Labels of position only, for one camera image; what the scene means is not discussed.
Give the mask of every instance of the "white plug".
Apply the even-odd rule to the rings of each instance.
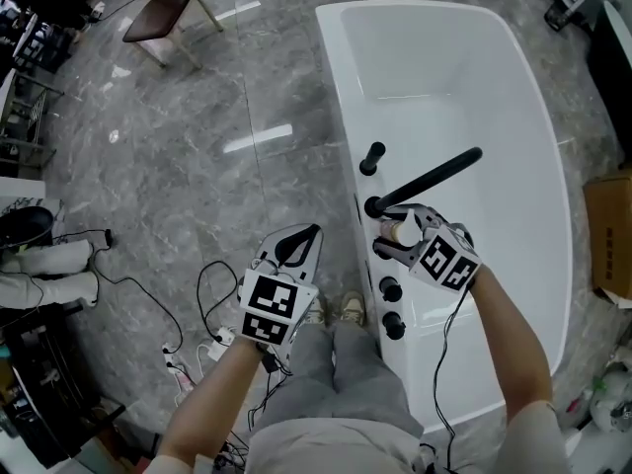
[[[217,332],[217,336],[221,338],[221,344],[217,341],[213,341],[213,343],[209,345],[205,345],[207,348],[208,356],[215,361],[218,361],[221,356],[226,352],[228,347],[233,344],[235,340],[235,334],[233,334],[226,327],[221,327]]]

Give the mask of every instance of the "white bottle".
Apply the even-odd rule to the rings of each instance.
[[[418,226],[415,219],[415,211],[413,209],[408,209],[404,221],[396,219],[382,221],[379,233],[384,239],[396,242],[407,248],[415,246],[422,239],[423,235],[422,229]]]

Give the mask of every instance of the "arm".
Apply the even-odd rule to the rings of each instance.
[[[482,266],[471,289],[505,401],[507,421],[553,390],[544,350],[492,271]]]
[[[176,410],[158,454],[192,467],[197,454],[214,458],[230,434],[261,358],[254,342],[236,338]]]

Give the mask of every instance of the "bathtub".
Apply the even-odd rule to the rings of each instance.
[[[487,9],[385,0],[326,5],[316,15],[367,306],[384,360],[404,381],[411,413],[431,432],[441,427],[433,374],[442,328],[459,296],[378,258],[371,245],[379,222],[362,206],[367,198],[481,147],[478,163],[411,201],[467,226],[479,256],[537,334],[554,372],[567,331],[572,248],[553,127],[514,35]],[[368,177],[359,163],[374,141],[384,143],[386,153]],[[388,276],[402,287],[396,303],[384,301],[378,288]],[[390,340],[381,325],[389,311],[407,325],[399,341]],[[453,425],[504,404],[469,295],[449,335],[437,393]]]

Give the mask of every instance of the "foot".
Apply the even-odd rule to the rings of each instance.
[[[360,326],[364,325],[366,309],[364,308],[364,297],[357,291],[349,291],[343,297],[342,320],[353,321]]]
[[[325,302],[324,299],[317,296],[309,306],[303,323],[323,324],[325,323]]]

